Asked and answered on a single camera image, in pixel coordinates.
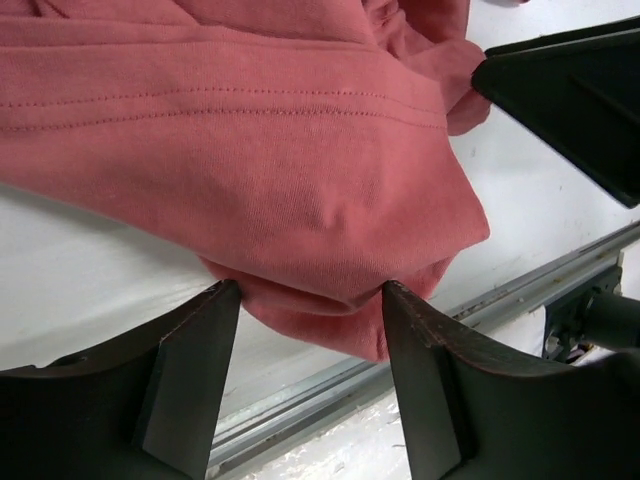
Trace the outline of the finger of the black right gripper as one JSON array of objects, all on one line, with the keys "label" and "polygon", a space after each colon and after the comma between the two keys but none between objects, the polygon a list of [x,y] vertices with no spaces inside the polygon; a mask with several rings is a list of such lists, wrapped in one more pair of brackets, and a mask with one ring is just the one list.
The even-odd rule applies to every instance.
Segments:
[{"label": "finger of the black right gripper", "polygon": [[627,208],[639,204],[639,20],[491,48],[484,98]]}]

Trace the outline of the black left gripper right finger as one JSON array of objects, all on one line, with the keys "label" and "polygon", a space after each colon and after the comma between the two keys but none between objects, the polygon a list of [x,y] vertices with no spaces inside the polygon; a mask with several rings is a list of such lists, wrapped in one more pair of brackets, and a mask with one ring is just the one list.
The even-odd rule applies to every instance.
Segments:
[{"label": "black left gripper right finger", "polygon": [[385,284],[383,320],[415,479],[635,479],[639,353],[536,357]]}]

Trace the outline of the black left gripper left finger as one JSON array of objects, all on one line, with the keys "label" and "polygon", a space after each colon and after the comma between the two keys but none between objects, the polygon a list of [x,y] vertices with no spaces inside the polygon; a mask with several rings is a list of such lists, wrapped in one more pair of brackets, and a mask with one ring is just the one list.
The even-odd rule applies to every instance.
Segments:
[{"label": "black left gripper left finger", "polygon": [[91,348],[1,374],[5,479],[202,479],[239,317],[221,281]]}]

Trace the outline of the red t shirt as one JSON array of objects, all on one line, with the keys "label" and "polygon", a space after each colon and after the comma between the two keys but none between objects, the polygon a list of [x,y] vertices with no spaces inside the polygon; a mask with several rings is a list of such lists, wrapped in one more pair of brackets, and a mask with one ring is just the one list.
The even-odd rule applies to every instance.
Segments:
[{"label": "red t shirt", "polygon": [[380,288],[489,235],[466,1],[5,1],[1,181],[139,228],[275,331],[388,357]]}]

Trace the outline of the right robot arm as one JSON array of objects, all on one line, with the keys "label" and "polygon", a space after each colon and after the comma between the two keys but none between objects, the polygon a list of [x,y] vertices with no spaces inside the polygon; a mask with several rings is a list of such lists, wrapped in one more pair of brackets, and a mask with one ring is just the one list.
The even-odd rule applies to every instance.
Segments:
[{"label": "right robot arm", "polygon": [[[639,20],[494,47],[472,75],[484,98],[628,209],[639,204]],[[611,267],[547,309],[544,357],[639,345],[639,303]]]}]

